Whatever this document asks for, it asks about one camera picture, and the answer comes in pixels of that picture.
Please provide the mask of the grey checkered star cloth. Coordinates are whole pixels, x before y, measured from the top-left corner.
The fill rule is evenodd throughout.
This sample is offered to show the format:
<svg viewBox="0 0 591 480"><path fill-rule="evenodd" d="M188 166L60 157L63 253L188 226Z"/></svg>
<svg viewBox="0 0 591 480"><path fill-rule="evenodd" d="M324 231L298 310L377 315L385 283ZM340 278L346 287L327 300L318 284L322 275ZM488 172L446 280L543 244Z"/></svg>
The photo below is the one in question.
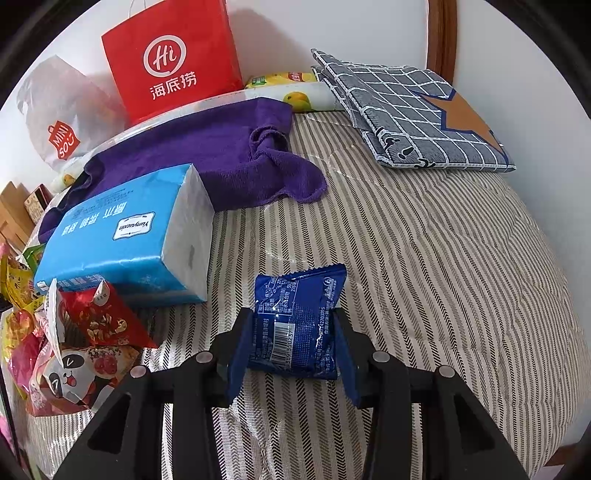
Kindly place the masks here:
<svg viewBox="0 0 591 480"><path fill-rule="evenodd" d="M318 49L311 57L315 77L329 87L384 167L516 169L488 124L434 71L356 64Z"/></svg>

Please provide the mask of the red paper shopping bag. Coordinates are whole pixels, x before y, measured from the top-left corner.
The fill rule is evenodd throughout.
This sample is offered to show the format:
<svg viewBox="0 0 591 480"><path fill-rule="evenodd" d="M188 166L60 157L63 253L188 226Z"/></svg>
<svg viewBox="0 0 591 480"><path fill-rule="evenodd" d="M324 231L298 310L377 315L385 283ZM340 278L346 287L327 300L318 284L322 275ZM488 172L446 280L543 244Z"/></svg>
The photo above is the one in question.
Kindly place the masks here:
<svg viewBox="0 0 591 480"><path fill-rule="evenodd" d="M224 1L161 1L101 40L132 124L242 89Z"/></svg>

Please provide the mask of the purple towel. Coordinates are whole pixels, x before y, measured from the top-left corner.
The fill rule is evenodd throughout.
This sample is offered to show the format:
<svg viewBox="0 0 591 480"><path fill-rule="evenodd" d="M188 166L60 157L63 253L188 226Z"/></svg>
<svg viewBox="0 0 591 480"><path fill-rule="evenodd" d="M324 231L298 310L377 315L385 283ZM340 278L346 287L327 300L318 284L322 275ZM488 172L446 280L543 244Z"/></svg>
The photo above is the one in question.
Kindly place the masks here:
<svg viewBox="0 0 591 480"><path fill-rule="evenodd" d="M256 98L182 116L91 157L39 227L45 243L79 203L134 178L191 164L215 211L263 206L280 197L318 201L328 189L320 168L290 152L293 109Z"/></svg>

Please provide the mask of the blue tissue pack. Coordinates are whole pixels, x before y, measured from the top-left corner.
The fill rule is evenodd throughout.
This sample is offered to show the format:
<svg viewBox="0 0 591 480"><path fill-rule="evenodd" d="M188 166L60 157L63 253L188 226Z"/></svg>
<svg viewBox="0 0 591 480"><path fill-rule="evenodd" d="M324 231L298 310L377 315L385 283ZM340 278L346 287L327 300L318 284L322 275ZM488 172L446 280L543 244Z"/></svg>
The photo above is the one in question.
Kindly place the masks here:
<svg viewBox="0 0 591 480"><path fill-rule="evenodd" d="M109 282L129 305L204 303L214 210L191 164L137 177L70 209L45 244L34 287Z"/></svg>

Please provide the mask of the white Miniso plastic bag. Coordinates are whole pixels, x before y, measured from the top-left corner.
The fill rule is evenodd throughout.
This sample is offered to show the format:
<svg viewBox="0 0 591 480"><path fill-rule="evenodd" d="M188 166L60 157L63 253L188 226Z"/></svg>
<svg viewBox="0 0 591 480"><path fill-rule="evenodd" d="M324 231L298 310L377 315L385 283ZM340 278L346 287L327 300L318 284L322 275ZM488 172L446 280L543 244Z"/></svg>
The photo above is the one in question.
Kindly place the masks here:
<svg viewBox="0 0 591 480"><path fill-rule="evenodd" d="M54 171L126 129L124 109L58 56L39 63L17 93L31 143Z"/></svg>

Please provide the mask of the wooden headboard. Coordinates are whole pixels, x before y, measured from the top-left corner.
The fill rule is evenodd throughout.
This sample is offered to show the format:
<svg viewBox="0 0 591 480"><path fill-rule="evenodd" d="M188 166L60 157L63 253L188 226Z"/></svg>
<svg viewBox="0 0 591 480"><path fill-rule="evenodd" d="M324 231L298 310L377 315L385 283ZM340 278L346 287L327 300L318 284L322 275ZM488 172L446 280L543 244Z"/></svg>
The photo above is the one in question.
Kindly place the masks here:
<svg viewBox="0 0 591 480"><path fill-rule="evenodd" d="M0 196L1 240L15 250L23 251L34 229L24 202L28 192L22 184L8 182Z"/></svg>

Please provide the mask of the yellow snack packet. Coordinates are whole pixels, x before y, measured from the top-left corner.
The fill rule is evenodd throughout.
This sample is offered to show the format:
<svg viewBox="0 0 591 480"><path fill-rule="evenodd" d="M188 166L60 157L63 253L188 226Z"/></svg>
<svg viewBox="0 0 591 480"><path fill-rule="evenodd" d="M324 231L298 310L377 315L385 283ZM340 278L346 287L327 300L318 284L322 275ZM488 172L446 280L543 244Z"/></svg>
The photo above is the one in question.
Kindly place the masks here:
<svg viewBox="0 0 591 480"><path fill-rule="evenodd" d="M15 311L34 313L43 304L34 291L32 271L7 255L1 257L1 294Z"/></svg>

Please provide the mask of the red triangular snack packet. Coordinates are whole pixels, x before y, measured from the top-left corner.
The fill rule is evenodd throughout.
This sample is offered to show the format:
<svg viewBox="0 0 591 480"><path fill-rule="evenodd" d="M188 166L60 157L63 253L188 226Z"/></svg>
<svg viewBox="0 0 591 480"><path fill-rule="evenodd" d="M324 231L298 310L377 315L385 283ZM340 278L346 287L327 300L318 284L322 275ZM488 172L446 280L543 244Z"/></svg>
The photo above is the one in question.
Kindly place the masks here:
<svg viewBox="0 0 591 480"><path fill-rule="evenodd" d="M45 335L63 366L66 328L73 325L91 346L156 348L136 314L106 280L80 291L62 291L53 279L44 299Z"/></svg>

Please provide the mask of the yellow chips bag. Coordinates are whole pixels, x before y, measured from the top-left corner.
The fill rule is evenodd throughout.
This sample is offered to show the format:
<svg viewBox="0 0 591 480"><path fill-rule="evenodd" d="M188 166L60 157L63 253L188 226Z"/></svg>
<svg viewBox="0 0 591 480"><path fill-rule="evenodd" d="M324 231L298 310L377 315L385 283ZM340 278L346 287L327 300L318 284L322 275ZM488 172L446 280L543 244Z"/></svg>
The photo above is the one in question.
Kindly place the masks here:
<svg viewBox="0 0 591 480"><path fill-rule="evenodd" d="M317 82L315 74L311 72L279 72L262 76L253 76L246 82L245 89L311 82Z"/></svg>

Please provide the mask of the pink panda snack bag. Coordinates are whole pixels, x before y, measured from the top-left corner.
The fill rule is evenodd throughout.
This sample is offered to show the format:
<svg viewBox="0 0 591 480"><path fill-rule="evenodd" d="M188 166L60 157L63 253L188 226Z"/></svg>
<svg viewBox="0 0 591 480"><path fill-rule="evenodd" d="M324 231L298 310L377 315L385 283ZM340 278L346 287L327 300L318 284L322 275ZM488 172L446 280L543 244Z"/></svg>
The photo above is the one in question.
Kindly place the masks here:
<svg viewBox="0 0 591 480"><path fill-rule="evenodd" d="M26 410L34 417L95 411L138 356L130 346L69 348L57 356L50 345L45 345L29 381Z"/></svg>

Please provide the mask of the green snack packet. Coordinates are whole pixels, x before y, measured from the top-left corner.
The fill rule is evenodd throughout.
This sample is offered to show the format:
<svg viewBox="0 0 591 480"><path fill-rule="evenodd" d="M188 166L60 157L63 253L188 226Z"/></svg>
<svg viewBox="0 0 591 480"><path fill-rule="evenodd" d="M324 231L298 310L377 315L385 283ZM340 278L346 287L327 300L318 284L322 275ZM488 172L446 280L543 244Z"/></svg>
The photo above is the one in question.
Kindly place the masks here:
<svg viewBox="0 0 591 480"><path fill-rule="evenodd" d="M36 273L39 268L44 250L45 245L38 244L27 247L22 253L25 264L33 273Z"/></svg>

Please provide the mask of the brown wooden door frame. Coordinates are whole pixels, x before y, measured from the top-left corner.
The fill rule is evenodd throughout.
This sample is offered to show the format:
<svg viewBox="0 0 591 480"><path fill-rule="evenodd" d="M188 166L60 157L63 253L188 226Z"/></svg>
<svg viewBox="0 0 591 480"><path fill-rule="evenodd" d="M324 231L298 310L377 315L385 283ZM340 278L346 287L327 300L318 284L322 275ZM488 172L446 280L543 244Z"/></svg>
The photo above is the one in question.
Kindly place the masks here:
<svg viewBox="0 0 591 480"><path fill-rule="evenodd" d="M427 68L454 82L458 38L456 0L428 0Z"/></svg>

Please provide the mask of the white fruit-print roll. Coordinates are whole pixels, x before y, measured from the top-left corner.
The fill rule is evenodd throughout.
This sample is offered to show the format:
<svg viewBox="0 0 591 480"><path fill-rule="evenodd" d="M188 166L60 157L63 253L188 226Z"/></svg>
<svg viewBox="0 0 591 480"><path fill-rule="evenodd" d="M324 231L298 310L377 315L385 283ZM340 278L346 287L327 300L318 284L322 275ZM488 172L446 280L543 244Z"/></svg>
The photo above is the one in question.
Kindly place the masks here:
<svg viewBox="0 0 591 480"><path fill-rule="evenodd" d="M256 98L269 98L286 102L293 108L294 113L342 110L342 106L337 99L335 99L335 95L332 94L329 91L329 87L322 82L295 82L283 85L249 88L195 101L142 121L139 124L116 134L114 137L92 148L83 155L75 156L73 159L68 160L57 176L51 181L49 191L53 195L60 194L71 186L80 176L85 164L94 155L107 150L114 145L122 143L129 138L137 136L140 133L176 118L222 105L235 104Z"/></svg>

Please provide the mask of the blue snack packet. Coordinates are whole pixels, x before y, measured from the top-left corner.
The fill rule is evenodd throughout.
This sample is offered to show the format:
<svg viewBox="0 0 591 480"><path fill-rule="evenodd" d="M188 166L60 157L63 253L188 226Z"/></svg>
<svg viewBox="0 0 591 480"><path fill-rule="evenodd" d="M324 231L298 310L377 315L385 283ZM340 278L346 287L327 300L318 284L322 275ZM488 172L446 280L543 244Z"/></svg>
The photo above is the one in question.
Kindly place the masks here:
<svg viewBox="0 0 591 480"><path fill-rule="evenodd" d="M282 276L259 274L249 368L294 378L337 378L331 311L345 283L341 263Z"/></svg>

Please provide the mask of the patterned framed box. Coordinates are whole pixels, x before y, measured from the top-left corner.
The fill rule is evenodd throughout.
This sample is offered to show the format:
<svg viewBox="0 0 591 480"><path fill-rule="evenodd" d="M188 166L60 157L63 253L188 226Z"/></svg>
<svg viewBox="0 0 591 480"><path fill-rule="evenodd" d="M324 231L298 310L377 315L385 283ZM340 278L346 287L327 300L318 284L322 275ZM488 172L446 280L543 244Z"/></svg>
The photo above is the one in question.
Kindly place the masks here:
<svg viewBox="0 0 591 480"><path fill-rule="evenodd" d="M24 208L34 224L38 224L53 195L44 184L35 188L24 200Z"/></svg>

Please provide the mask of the yellow pink snack bag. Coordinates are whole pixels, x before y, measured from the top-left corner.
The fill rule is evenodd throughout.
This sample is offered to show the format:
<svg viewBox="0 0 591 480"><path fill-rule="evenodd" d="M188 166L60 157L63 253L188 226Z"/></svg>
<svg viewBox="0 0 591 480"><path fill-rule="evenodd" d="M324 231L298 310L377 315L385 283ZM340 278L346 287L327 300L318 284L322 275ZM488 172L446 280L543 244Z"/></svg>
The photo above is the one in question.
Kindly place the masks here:
<svg viewBox="0 0 591 480"><path fill-rule="evenodd" d="M1 317L1 358L19 395L26 399L44 333L28 310L6 310Z"/></svg>

